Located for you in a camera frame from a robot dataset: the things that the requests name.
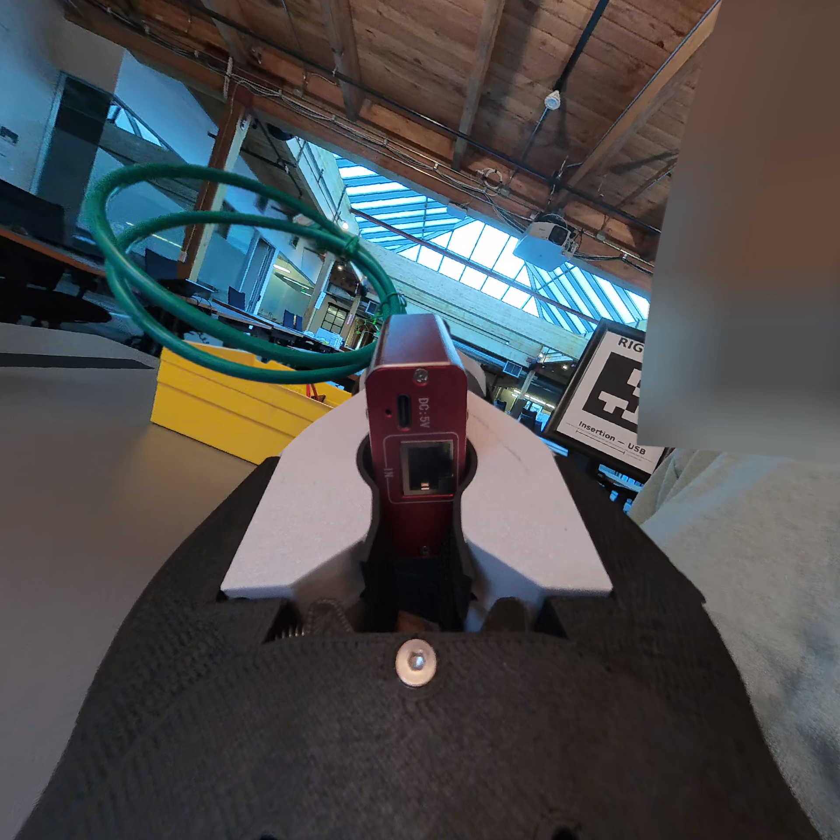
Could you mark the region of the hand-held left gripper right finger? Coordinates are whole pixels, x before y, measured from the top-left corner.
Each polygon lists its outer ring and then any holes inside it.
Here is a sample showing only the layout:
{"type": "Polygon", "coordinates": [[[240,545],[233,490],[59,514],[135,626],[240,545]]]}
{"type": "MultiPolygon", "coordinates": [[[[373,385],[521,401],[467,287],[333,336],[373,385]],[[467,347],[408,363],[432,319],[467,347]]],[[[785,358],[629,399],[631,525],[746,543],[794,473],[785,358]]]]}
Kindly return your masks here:
{"type": "Polygon", "coordinates": [[[613,584],[552,451],[534,433],[467,397],[466,477],[440,571],[440,624],[479,631],[493,606],[515,600],[525,624],[559,611],[610,612],[613,584]]]}

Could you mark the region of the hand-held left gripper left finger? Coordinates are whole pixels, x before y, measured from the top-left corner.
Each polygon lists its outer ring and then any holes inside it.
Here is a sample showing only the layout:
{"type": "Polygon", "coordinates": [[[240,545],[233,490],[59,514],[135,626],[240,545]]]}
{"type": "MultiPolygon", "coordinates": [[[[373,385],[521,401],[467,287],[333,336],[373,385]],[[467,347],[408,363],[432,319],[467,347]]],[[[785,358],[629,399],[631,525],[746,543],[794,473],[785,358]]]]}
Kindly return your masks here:
{"type": "Polygon", "coordinates": [[[280,598],[302,616],[330,599],[354,630],[371,628],[363,569],[380,548],[380,513],[360,456],[368,435],[354,395],[286,446],[220,586],[228,598],[280,598]]]}

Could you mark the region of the yellow plastic bin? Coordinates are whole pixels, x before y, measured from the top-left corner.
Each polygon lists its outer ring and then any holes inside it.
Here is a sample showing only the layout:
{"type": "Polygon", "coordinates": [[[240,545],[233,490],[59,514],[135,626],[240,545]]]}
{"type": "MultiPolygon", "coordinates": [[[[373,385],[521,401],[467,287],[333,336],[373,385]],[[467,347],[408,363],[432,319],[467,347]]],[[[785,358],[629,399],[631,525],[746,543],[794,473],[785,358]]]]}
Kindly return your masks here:
{"type": "Polygon", "coordinates": [[[163,350],[150,420],[258,465],[279,455],[350,397],[327,382],[277,385],[242,380],[163,350]]]}

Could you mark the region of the red ethernet splitter box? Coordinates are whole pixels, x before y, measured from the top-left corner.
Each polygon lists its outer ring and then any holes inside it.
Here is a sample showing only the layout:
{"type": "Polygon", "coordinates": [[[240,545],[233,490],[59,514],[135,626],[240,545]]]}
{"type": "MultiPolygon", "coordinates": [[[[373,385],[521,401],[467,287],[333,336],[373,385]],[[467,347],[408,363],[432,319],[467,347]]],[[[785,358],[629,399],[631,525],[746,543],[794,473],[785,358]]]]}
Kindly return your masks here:
{"type": "Polygon", "coordinates": [[[397,560],[439,553],[466,472],[468,377],[443,320],[396,314],[381,331],[364,396],[381,524],[397,560]]]}

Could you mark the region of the black framed marker sign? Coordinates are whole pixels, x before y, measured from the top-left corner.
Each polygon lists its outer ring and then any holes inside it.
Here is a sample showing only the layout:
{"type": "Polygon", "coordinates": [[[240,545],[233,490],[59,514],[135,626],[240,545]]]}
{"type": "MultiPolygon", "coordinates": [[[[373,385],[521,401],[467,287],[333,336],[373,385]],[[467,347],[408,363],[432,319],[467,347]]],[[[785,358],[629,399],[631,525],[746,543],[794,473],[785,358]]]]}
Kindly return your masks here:
{"type": "Polygon", "coordinates": [[[544,438],[645,483],[665,448],[637,439],[643,331],[602,319],[543,429],[544,438]]]}

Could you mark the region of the white ceiling projector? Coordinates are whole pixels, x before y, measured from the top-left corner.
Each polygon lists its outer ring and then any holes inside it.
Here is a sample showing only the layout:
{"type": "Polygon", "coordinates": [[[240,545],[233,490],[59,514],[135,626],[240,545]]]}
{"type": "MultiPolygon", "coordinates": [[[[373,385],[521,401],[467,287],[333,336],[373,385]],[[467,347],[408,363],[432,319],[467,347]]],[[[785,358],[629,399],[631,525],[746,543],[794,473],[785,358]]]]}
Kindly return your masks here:
{"type": "Polygon", "coordinates": [[[546,271],[554,271],[576,255],[579,232],[556,213],[537,217],[525,229],[513,256],[546,271]]]}

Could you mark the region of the black office chair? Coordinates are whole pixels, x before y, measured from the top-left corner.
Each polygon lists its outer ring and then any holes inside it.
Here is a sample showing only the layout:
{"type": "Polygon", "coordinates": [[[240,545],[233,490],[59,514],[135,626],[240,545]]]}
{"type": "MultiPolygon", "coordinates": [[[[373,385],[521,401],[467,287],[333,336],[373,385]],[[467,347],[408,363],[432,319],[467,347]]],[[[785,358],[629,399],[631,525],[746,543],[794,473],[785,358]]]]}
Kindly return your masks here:
{"type": "Polygon", "coordinates": [[[59,292],[67,266],[26,248],[2,246],[1,322],[30,317],[36,325],[58,329],[62,323],[107,323],[111,314],[98,304],[59,292]]]}

